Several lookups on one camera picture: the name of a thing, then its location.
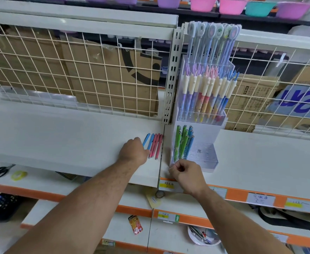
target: cardboard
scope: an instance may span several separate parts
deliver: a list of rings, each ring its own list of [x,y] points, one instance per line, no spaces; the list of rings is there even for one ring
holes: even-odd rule
[[[274,101],[267,107],[267,112],[275,112],[275,115],[263,116],[263,124],[269,121],[268,125],[273,127],[310,131],[310,64],[304,70],[300,69],[291,83],[309,86],[281,84],[276,96],[280,101]]]
[[[66,65],[78,102],[157,115],[160,72],[146,69],[160,70],[161,57],[91,41],[85,41],[85,46],[82,39],[68,39],[71,43],[63,43],[62,50],[66,60],[74,60]]]
[[[0,86],[72,95],[67,67],[59,60],[63,59],[61,44],[51,41],[57,40],[53,32],[50,31],[50,36],[47,29],[17,27],[17,30],[23,38],[15,37],[19,36],[15,28],[7,29],[6,36],[0,35]]]
[[[259,118],[262,116],[262,114],[257,114],[257,112],[263,112],[265,110],[269,103],[269,98],[273,97],[278,88],[278,84],[275,86],[276,82],[277,77],[273,76],[262,76],[261,78],[261,76],[258,75],[246,74],[244,76],[243,74],[240,74],[237,79],[237,86],[233,93],[247,95],[248,97],[231,96],[225,108],[228,117],[225,129],[252,132],[255,125],[258,123]]]

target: orange package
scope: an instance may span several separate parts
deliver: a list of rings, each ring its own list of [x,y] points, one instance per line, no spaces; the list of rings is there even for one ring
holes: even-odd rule
[[[138,220],[137,216],[130,216],[128,220],[135,235],[139,234],[143,230],[140,220]]]

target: price tag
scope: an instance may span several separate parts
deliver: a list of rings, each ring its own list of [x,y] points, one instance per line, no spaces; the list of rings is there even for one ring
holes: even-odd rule
[[[302,199],[287,198],[287,201],[284,207],[290,210],[303,211],[303,212],[310,213],[310,201],[305,201]]]
[[[115,247],[115,241],[102,239],[102,245],[113,246]]]
[[[180,216],[172,213],[167,213],[167,212],[158,212],[157,218],[167,220],[167,221],[172,221],[172,222],[179,222]]]
[[[246,203],[260,205],[260,206],[273,207],[275,203],[275,199],[276,199],[275,196],[249,192]]]
[[[277,240],[283,242],[283,243],[287,243],[287,240],[289,238],[288,235],[285,234],[277,234],[277,233],[271,233]]]
[[[180,187],[178,182],[170,180],[160,180],[158,189],[169,192],[183,192],[183,189]]]
[[[225,199],[225,196],[227,195],[227,191],[228,191],[227,188],[220,188],[220,187],[214,187],[214,186],[209,186],[209,188],[217,192],[219,196]]]

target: person's right hand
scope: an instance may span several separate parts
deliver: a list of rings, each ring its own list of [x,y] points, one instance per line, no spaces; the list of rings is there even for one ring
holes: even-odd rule
[[[206,189],[209,189],[205,183],[201,167],[193,161],[180,159],[169,168],[169,172],[180,184],[184,192],[195,198]]]

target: scissors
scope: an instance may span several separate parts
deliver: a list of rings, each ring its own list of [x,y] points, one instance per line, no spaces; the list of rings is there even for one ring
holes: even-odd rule
[[[12,167],[14,167],[14,166],[15,166],[15,164],[12,164],[12,165],[7,166],[7,167],[0,167],[0,177],[6,175],[6,174],[9,172],[9,170],[10,170]]]

